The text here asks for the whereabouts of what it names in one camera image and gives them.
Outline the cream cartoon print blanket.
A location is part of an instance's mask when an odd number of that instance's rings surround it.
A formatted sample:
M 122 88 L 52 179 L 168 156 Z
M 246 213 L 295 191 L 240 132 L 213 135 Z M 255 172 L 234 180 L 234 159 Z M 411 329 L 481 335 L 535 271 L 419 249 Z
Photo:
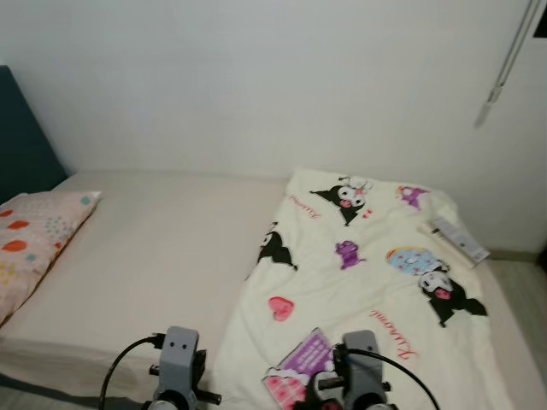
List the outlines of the cream cartoon print blanket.
M 444 192 L 298 168 L 244 281 L 212 366 L 221 410 L 289 410 L 273 370 L 324 371 L 345 333 L 372 331 L 380 354 L 414 372 L 442 410 L 515 410 L 497 365 L 478 274 L 428 230 L 461 224 Z M 399 410 L 433 410 L 385 369 Z

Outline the pink pillow with orange patches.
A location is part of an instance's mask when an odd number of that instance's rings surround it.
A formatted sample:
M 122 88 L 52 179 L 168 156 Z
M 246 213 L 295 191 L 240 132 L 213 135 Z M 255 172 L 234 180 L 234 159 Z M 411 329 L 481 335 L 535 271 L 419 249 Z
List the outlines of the pink pillow with orange patches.
M 0 325 L 38 288 L 100 196 L 99 191 L 47 191 L 0 204 Z

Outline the white blind wand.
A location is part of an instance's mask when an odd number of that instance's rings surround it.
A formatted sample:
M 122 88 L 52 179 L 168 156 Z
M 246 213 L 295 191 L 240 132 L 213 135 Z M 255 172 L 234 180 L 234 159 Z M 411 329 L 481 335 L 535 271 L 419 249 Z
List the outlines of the white blind wand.
M 535 27 L 537 16 L 539 16 L 540 8 L 542 8 L 543 3 L 544 0 L 527 0 L 522 20 L 517 27 L 515 37 L 512 39 L 512 42 L 509 43 L 507 55 L 505 55 L 503 65 L 500 67 L 499 71 L 497 71 L 497 77 L 495 78 L 495 82 L 492 83 L 488 97 L 484 100 L 482 106 L 478 110 L 473 128 L 480 129 L 480 127 L 485 124 L 490 110 L 497 104 L 501 94 L 503 94 L 504 86 L 507 85 L 509 75 L 511 74 L 513 67 L 515 67 L 517 59 L 519 59 L 525 40 L 527 40 L 528 35 L 530 35 L 530 32 Z

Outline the blue padded headboard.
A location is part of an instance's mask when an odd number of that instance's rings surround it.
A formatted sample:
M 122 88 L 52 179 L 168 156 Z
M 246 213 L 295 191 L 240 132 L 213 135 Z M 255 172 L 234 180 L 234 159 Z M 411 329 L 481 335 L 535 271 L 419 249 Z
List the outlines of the blue padded headboard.
M 54 189 L 68 177 L 10 67 L 0 65 L 0 204 Z

